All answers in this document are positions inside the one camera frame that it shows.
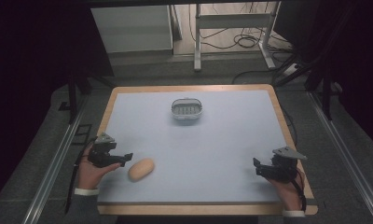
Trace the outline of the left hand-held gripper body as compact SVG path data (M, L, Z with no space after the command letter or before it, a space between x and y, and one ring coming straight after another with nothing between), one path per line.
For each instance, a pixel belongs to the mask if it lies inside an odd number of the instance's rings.
M107 133L99 134L93 141L90 154L88 156L89 162L98 168L103 168L114 163L121 163L123 157L121 156L111 156L110 151L115 149L117 143L113 137Z

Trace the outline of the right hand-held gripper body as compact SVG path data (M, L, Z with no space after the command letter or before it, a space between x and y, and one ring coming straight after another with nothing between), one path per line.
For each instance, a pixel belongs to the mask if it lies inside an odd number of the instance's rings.
M306 160L307 157L291 147L273 149L271 165L262 164L261 169L264 177L282 183L289 183L297 176L297 161Z

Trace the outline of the bread roll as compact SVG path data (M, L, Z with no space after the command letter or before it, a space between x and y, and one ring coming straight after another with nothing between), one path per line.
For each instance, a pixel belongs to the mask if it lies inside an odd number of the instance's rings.
M131 181L139 181L149 175L155 168L155 163L150 158L142 159L136 162L129 170L129 178Z

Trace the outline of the person's left hand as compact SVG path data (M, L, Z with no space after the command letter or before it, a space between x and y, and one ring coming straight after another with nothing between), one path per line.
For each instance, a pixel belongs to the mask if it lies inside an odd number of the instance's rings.
M88 160L91 147L84 149L79 163L77 187L79 189L97 189L102 178L120 167L119 163L114 163L103 168L98 168Z

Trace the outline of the person's right hand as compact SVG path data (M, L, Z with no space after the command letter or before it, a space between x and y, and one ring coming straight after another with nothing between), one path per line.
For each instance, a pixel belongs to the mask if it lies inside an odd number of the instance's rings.
M297 176L294 179L295 183L297 184L297 188L294 186L293 182L282 183L269 179L271 185L276 188L277 195L283 203L283 208L285 211L302 210L302 200L299 197L298 191L304 189L304 180L305 175L300 170L297 170Z

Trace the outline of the pale blue table mat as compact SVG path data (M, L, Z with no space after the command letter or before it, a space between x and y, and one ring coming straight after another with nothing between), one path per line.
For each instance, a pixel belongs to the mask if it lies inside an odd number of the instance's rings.
M177 120L182 92L121 93L105 129L114 154L150 158L152 173L132 181L122 167L106 175L100 203L267 203L278 197L256 175L285 140L267 91L190 91L202 103L194 120Z

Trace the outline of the black metal stand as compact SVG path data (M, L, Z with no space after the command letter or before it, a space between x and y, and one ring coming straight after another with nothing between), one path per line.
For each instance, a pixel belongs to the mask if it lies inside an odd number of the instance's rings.
M331 73L329 70L329 57L332 48L334 48L340 33L344 29L354 9L355 4L347 2L345 6L340 9L340 12L335 15L335 18L331 20L331 24L324 28L323 33L324 35L327 35L327 38L323 47L311 62L296 70L296 72L288 77L278 81L273 80L272 82L274 87L281 87L289 83L291 80L310 72L304 83L305 90L315 91L320 83L323 84L321 109L328 120L332 119L330 113Z
M81 108L77 105L76 92L83 96L90 95L92 86L89 78L92 77L110 89L117 85L106 77L114 75L108 55L104 49L72 49L64 59L65 74L67 75L68 104L62 103L60 110L69 110L69 123L76 121Z

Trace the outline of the white slotted oval basket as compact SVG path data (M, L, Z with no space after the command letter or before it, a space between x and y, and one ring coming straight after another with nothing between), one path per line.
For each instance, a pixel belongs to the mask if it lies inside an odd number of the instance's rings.
M199 119L202 103L196 98L176 99L171 106L173 117L178 120Z

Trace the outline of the white power strip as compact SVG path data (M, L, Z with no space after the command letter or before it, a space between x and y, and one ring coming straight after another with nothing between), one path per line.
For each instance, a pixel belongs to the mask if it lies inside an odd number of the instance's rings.
M283 71L283 75L284 76L290 76L292 75L294 72L296 72L296 70L298 70L300 68L300 65L298 63L292 63L291 65L289 65L284 71Z

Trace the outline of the white cabinet panel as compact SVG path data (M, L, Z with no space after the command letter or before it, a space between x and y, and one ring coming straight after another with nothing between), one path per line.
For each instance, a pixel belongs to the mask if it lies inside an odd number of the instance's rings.
M107 53L173 48L168 6L101 7L90 11Z

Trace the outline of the aluminium floor rail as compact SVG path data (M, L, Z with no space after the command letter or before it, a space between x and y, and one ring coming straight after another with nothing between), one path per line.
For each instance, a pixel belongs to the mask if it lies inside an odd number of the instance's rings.
M311 103L320 119L323 123L326 132L328 133L335 149L337 150L344 166L346 167L354 185L357 187L360 192L364 203L367 206L371 216L373 216L373 188L367 179L364 177L364 174L358 167L356 160L352 156L348 146L344 142L343 138L338 132L338 129L335 123L327 117L322 109L322 104L319 97L311 92L308 92L307 95L311 99Z
M48 196L53 188L53 185L57 179L59 171L61 170L62 163L68 153L68 149L71 146L72 140L76 133L77 127L84 114L85 107L89 97L83 97L78 103L77 112L75 119L68 125L65 134L62 137L62 141L57 147L54 156L49 164L48 169L35 193L35 196L30 203L30 206L22 220L21 224L37 224L45 204L48 200Z

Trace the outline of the white metal stand frame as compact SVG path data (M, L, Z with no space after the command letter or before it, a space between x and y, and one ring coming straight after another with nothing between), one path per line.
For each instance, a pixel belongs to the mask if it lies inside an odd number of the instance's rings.
M195 48L194 70L201 70L200 31L208 29L262 28L263 37L257 42L268 69L274 69L275 63L269 55L268 43L280 2L276 1L270 12L238 14L202 14L201 5L195 5Z

